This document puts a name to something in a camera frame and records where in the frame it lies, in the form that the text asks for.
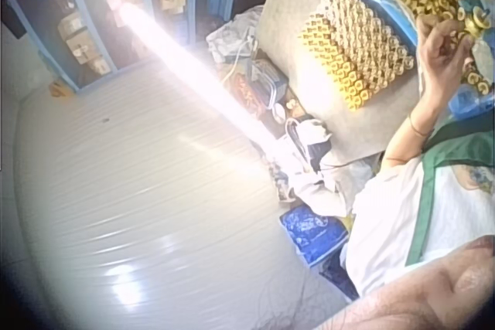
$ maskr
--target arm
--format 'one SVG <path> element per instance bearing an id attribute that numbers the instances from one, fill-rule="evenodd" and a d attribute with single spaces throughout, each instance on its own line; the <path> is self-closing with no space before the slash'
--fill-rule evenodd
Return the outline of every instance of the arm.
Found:
<path id="1" fill-rule="evenodd" d="M 435 15 L 418 17 L 418 59 L 425 78 L 425 92 L 402 123 L 385 150 L 381 169 L 403 165 L 421 154 L 421 149 L 439 114 L 459 88 L 463 65 L 473 45 L 465 36 L 450 49 L 450 34 L 463 29 L 461 22 L 439 22 Z"/>

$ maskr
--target bracelet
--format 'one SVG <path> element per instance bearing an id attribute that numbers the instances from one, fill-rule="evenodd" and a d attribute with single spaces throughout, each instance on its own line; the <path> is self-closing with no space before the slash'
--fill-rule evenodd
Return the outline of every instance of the bracelet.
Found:
<path id="1" fill-rule="evenodd" d="M 431 130 L 429 133 L 423 134 L 418 129 L 416 129 L 415 126 L 412 124 L 411 113 L 409 113 L 408 119 L 409 119 L 409 125 L 411 125 L 412 131 L 415 132 L 418 136 L 420 136 L 422 138 L 428 138 L 433 133 L 433 130 Z"/>

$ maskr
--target fingers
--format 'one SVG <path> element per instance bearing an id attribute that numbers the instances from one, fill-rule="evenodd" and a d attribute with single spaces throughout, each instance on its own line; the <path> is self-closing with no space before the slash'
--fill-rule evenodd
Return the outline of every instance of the fingers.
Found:
<path id="1" fill-rule="evenodd" d="M 464 30 L 464 24 L 460 21 L 447 19 L 437 24 L 430 32 L 425 42 L 426 52 L 431 57 L 437 57 L 440 54 L 440 48 L 446 37 L 450 36 L 452 31 Z"/>
<path id="2" fill-rule="evenodd" d="M 453 66 L 464 66 L 466 58 L 469 57 L 469 52 L 473 48 L 474 38 L 471 35 L 464 36 L 457 46 L 456 53 L 452 58 Z"/>
<path id="3" fill-rule="evenodd" d="M 422 45 L 433 28 L 439 23 L 440 18 L 437 15 L 420 15 L 416 19 L 416 28 L 418 29 L 418 44 Z"/>

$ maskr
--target white cable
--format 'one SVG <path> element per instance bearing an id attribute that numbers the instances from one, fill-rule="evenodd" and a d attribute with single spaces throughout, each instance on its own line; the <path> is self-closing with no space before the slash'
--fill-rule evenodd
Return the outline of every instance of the white cable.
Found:
<path id="1" fill-rule="evenodd" d="M 232 74 L 234 73 L 235 71 L 235 68 L 237 66 L 237 62 L 239 62 L 239 56 L 241 55 L 241 50 L 242 50 L 242 47 L 245 46 L 247 43 L 249 43 L 249 39 L 243 41 L 241 43 L 241 46 L 239 47 L 239 50 L 237 51 L 237 55 L 235 56 L 235 61 L 234 61 L 234 65 L 232 66 L 232 68 L 230 69 L 230 71 L 227 73 L 227 75 L 225 75 L 225 77 L 221 80 L 221 83 L 222 85 L 224 85 L 224 83 L 230 78 L 230 76 L 232 76 Z"/>

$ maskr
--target hand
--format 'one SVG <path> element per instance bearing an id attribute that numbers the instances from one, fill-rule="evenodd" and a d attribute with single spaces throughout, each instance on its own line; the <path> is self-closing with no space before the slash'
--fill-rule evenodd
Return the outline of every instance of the hand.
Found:
<path id="1" fill-rule="evenodd" d="M 442 110 L 454 96 L 461 84 L 463 66 L 474 44 L 467 34 L 456 49 L 450 47 L 450 34 L 462 31 L 459 21 L 441 22 L 436 15 L 420 15 L 418 27 L 418 58 L 424 78 L 424 98 L 432 108 Z"/>

